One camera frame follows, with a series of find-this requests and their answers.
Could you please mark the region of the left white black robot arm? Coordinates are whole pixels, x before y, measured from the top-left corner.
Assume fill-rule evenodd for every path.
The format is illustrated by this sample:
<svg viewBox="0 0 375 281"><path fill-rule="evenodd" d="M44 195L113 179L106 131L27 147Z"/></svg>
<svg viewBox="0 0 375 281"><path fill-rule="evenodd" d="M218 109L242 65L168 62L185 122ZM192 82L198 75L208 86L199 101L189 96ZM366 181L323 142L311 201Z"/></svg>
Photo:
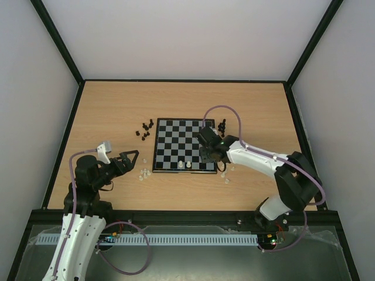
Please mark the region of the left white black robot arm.
<svg viewBox="0 0 375 281"><path fill-rule="evenodd" d="M95 244L111 218L112 204L100 199L104 186L130 172L139 152L109 158L99 149L76 153L69 192L64 199L59 240L44 280L84 280Z"/></svg>

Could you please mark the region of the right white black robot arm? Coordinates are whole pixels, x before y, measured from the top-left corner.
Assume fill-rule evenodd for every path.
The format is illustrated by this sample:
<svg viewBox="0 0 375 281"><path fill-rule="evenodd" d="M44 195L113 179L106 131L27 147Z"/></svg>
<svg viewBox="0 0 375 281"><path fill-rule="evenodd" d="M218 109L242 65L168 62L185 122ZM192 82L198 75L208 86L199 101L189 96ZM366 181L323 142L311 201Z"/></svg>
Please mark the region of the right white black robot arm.
<svg viewBox="0 0 375 281"><path fill-rule="evenodd" d="M205 126L195 134L205 163L242 165L269 176L276 182L278 193L266 198L254 211L255 223L269 229L276 219L291 211L303 211L317 193L323 194L322 182L307 158L299 153L277 154L251 146L240 138L224 138Z"/></svg>

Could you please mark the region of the black white chess board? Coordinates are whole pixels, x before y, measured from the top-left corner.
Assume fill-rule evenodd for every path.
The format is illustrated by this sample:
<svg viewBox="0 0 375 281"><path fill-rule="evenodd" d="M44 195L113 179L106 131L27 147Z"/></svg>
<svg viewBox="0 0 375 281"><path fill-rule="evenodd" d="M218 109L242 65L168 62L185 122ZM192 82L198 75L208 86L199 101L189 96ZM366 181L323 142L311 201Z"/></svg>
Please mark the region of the black white chess board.
<svg viewBox="0 0 375 281"><path fill-rule="evenodd" d="M216 174L217 164L203 163L196 134L202 128L201 119L159 118L156 123L154 173L202 173ZM184 163L179 168L179 161ZM192 167L186 164L191 161Z"/></svg>

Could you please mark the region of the black aluminium frame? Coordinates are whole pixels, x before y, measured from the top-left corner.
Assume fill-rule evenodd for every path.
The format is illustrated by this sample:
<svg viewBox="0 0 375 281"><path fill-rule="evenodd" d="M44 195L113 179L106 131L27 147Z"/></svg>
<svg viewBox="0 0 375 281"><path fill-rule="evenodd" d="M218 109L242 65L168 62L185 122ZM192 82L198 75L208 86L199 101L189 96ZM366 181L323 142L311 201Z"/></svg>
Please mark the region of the black aluminium frame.
<svg viewBox="0 0 375 281"><path fill-rule="evenodd" d="M342 1L332 1L322 19L320 20L317 28L315 29L312 37L301 57L299 58L296 66L294 67L292 74L289 79L282 81L284 87L286 99L288 101L289 110L292 116L296 135L302 153L305 155L307 160L313 164L313 158L311 154L310 146L308 145L307 134L302 124L302 117L297 109L295 97L292 92L292 86L296 82L302 69L306 65L315 47L319 43L321 37L324 35L326 29L331 23L332 19L339 10ZM61 210L49 210L47 204L50 201L52 195L52 185L56 181L57 172L62 162L63 152L65 151L68 137L73 126L73 121L76 116L76 112L81 100L83 89L87 80L85 80L78 71L78 68L73 61L60 33L58 32L52 18L50 17L44 3L42 1L32 1L32 5L37 12L39 18L43 22L46 30L49 32L50 37L53 39L54 44L57 46L59 52L64 58L69 70L73 73L74 79L77 81L79 88L77 90L76 97L74 99L73 107L69 116L69 120L63 135L62 143L57 154L55 164L53 166L52 175L47 186L46 194L43 199L42 207L40 209L33 210L28 220L25 232L22 236L19 248L15 255L12 267L10 269L8 280L15 280L16 275L21 269L22 258L26 251L26 240L30 238L31 229L35 225L39 224L57 224L62 220ZM151 222L154 225L173 225L177 227L197 227L197 226L232 226L235 218L249 217L253 215L253 211L125 211L116 210L114 212L120 218L133 218L138 222L146 224ZM348 269L350 278L352 280L358 280L359 275L352 258L352 254L349 249L349 244L342 227L342 223L339 218L337 211L329 210L326 204L318 207L317 211L308 212L309 222L314 226L333 226L338 234L338 240L343 248L343 256L345 257L346 267Z"/></svg>

